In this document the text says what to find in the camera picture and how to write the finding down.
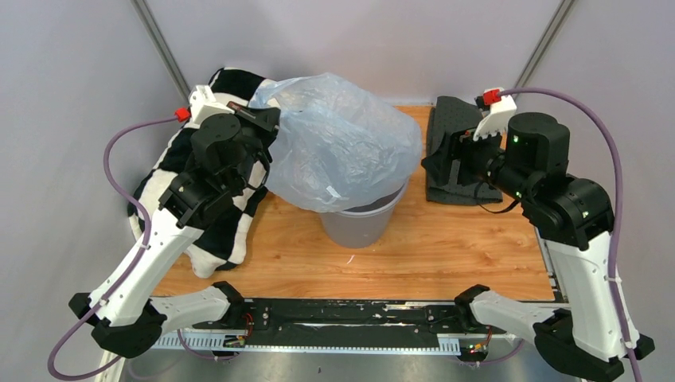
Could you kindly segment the blue translucent trash bag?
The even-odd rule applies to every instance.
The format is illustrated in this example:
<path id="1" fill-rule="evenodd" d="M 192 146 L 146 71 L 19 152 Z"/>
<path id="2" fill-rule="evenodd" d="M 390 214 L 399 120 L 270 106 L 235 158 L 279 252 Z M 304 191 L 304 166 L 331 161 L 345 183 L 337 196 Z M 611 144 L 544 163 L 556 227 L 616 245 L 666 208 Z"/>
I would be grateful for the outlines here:
<path id="1" fill-rule="evenodd" d="M 371 204 L 400 189 L 421 160 L 412 117 L 332 73 L 266 82 L 249 106 L 280 109 L 266 186 L 301 209 Z"/>

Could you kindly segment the grey plastic trash bin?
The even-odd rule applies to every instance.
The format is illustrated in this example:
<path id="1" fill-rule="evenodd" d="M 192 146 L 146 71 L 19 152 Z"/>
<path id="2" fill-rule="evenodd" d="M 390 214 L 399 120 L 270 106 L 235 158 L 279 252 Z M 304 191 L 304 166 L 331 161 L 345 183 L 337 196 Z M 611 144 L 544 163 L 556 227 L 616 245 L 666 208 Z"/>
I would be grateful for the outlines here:
<path id="1" fill-rule="evenodd" d="M 408 187 L 404 183 L 395 193 L 382 197 L 370 205 L 342 212 L 319 213 L 325 234 L 344 248 L 366 248 L 384 234 L 396 205 Z"/>

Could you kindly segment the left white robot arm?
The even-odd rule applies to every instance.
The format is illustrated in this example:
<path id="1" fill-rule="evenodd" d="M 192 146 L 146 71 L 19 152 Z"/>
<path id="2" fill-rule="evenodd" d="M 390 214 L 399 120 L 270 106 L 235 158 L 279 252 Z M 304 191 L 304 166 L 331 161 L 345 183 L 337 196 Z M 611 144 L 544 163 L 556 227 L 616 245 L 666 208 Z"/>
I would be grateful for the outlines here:
<path id="1" fill-rule="evenodd" d="M 280 110 L 228 103 L 198 120 L 188 163 L 159 197 L 154 212 L 139 207 L 144 229 L 135 247 L 94 291 L 75 294 L 69 307 L 107 351 L 134 358 L 162 336 L 203 322 L 226 329 L 244 320 L 244 300 L 226 282 L 204 290 L 159 298 L 154 288 L 178 256 L 219 219 L 234 211 L 237 198 L 263 188 L 270 145 L 279 131 Z"/>

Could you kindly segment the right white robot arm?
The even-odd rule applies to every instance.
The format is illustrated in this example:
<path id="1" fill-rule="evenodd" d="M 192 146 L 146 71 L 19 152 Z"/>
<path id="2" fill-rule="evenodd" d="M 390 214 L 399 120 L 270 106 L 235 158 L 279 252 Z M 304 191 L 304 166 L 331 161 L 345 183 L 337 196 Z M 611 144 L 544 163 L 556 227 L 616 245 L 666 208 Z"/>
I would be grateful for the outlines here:
<path id="1" fill-rule="evenodd" d="M 457 162 L 461 185 L 489 185 L 520 205 L 564 285 L 568 308 L 538 308 L 475 285 L 455 298 L 456 325 L 465 332 L 491 326 L 533 344 L 557 372 L 613 381 L 622 360 L 641 360 L 654 341 L 635 328 L 622 336 L 611 294 L 610 246 L 615 215 L 606 190 L 567 172 L 569 129 L 554 117 L 526 112 L 510 118 L 505 137 L 445 134 L 421 162 L 432 179 L 449 182 Z"/>

